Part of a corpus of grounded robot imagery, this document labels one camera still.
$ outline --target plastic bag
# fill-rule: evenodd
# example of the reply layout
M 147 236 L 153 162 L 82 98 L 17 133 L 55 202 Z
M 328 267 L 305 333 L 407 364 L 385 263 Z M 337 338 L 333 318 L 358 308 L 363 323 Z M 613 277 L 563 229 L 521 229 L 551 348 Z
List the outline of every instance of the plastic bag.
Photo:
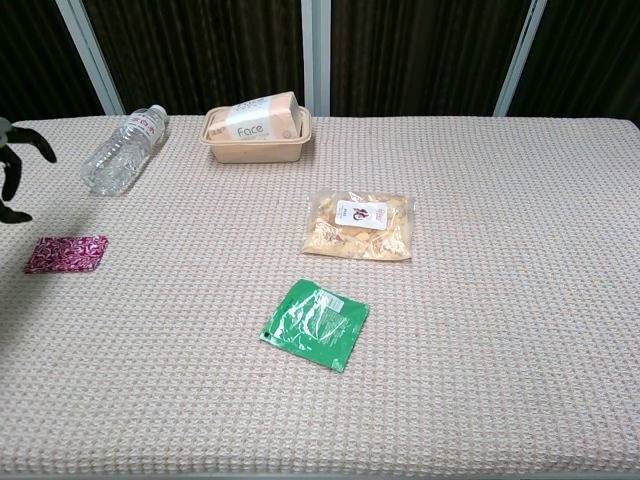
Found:
M 342 372 L 369 306 L 298 280 L 260 338 L 289 353 Z
M 411 197 L 322 191 L 309 204 L 303 252 L 368 260 L 411 258 Z

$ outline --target pink packet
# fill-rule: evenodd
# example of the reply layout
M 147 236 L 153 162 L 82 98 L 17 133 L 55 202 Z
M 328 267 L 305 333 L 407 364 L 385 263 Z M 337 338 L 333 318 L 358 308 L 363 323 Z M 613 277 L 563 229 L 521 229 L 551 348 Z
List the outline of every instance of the pink packet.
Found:
M 38 241 L 24 273 L 87 272 L 100 265 L 109 245 L 104 236 L 43 237 Z

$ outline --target dark curtain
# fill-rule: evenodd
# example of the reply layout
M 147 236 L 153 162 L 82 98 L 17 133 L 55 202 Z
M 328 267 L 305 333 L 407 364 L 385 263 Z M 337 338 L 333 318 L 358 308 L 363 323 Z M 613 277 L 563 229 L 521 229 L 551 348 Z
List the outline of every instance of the dark curtain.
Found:
M 0 1 L 0 117 L 102 114 L 55 1 Z
M 640 125 L 640 2 L 549 0 L 509 115 Z
M 300 0 L 85 0 L 127 111 L 203 114 L 304 81 Z
M 332 115 L 491 115 L 529 4 L 333 0 Z

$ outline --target green packet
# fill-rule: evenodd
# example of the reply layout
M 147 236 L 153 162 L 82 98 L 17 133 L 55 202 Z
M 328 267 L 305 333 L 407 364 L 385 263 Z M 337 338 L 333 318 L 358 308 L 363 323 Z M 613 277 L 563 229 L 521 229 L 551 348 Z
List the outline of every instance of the green packet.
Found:
M 328 292 L 309 280 L 298 280 L 260 338 L 342 372 L 368 314 L 369 305 Z

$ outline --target tan plastic tray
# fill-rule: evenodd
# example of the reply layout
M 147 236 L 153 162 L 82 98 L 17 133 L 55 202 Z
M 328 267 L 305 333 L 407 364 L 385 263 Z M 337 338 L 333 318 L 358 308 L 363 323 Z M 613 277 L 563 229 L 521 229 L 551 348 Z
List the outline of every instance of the tan plastic tray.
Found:
M 300 160 L 302 145 L 311 139 L 311 114 L 300 108 L 301 132 L 299 138 L 282 140 L 235 140 L 215 142 L 207 140 L 207 130 L 217 112 L 230 107 L 218 107 L 207 112 L 200 130 L 200 142 L 211 147 L 220 163 L 273 163 Z

